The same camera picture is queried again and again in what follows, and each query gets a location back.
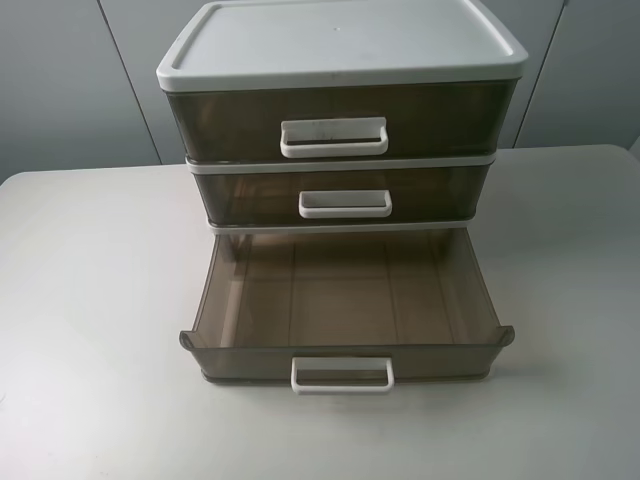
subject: plastic lid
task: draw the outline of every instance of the plastic lid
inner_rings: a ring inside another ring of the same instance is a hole
[[[513,79],[527,53],[475,0],[209,3],[157,70],[199,92]]]

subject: wall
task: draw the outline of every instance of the wall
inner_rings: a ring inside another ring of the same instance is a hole
[[[162,163],[184,162],[184,145],[156,68],[207,0],[100,0]]]
[[[159,162],[95,0],[4,0],[0,45],[0,183]]]
[[[499,148],[513,148],[554,28],[562,11],[563,0],[482,0],[511,31],[529,53],[525,74],[518,82],[504,119]]]
[[[612,143],[640,135],[640,1],[569,0],[518,147]]]

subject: drawer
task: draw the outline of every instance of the drawer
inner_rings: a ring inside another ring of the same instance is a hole
[[[211,381],[368,393],[482,378],[513,338],[449,229],[217,236],[180,342]]]
[[[194,162],[493,153],[527,53],[476,0],[217,2],[157,69]]]
[[[516,81],[168,94],[195,162],[496,150]]]
[[[286,170],[278,164],[256,169],[188,163],[211,225],[225,233],[468,222],[493,157],[457,160],[309,162]]]

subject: tabletop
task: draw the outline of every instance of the tabletop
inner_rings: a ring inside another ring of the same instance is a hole
[[[597,479],[640,471],[640,165],[500,151],[470,227],[516,340],[483,382],[298,397],[178,344],[214,238],[184,166],[0,187],[0,478]]]

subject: white drawer handle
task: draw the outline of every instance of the white drawer handle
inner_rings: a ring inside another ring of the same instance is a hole
[[[302,218],[380,218],[391,215],[389,190],[328,190],[300,192]]]
[[[287,158],[382,155],[389,148],[384,117],[291,120],[282,122],[281,127],[280,151]],[[350,139],[372,141],[345,142]],[[306,144],[290,145],[291,142]]]
[[[387,372],[386,385],[300,385],[301,370],[382,370]],[[389,393],[395,384],[390,358],[381,357],[294,357],[291,361],[291,388],[298,395],[332,395],[344,393]]]

